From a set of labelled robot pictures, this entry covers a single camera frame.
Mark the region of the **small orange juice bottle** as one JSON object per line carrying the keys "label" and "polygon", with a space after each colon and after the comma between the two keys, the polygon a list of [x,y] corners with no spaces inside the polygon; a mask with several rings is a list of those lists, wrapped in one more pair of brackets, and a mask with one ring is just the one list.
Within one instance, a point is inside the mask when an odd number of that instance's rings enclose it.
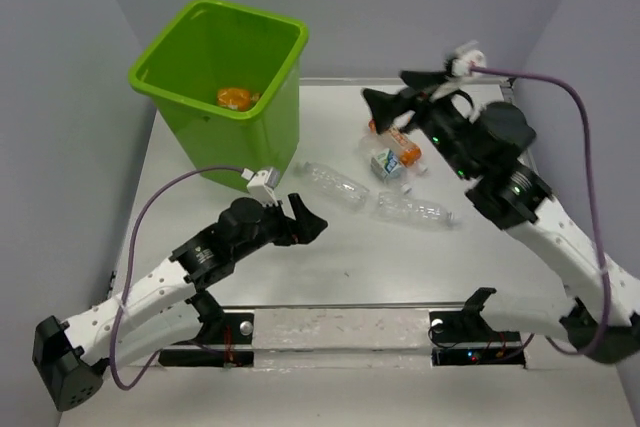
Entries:
{"label": "small orange juice bottle", "polygon": [[261,94],[239,87],[220,88],[216,95],[216,104],[237,112],[251,110],[260,100]]}

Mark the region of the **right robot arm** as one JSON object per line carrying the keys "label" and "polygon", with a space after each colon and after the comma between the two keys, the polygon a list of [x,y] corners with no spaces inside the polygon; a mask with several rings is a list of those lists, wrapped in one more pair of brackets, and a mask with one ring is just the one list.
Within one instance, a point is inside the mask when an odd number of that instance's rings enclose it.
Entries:
{"label": "right robot arm", "polygon": [[452,342],[501,331],[565,342],[571,354],[613,365],[639,351],[639,280],[611,260],[592,220],[587,236],[551,187],[520,160],[536,138],[523,112],[492,101],[463,115],[454,97],[468,95],[443,72],[404,71],[404,89],[390,94],[365,88],[376,130],[407,116],[403,132],[421,131],[455,174],[473,181],[465,193],[476,211],[533,252],[560,279],[556,299],[511,297],[479,288],[445,323]]}

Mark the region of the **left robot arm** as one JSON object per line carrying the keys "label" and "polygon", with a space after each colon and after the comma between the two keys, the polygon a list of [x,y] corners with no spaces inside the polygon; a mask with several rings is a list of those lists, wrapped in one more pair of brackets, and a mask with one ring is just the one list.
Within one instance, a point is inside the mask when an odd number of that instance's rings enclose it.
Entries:
{"label": "left robot arm", "polygon": [[223,311],[208,293],[238,262],[273,244],[313,242],[328,226],[296,193],[294,215],[281,205],[243,197],[218,220],[175,249],[129,289],[65,320],[49,316],[35,329],[32,360],[59,412],[79,407],[97,393],[107,369],[167,345],[215,339]]}

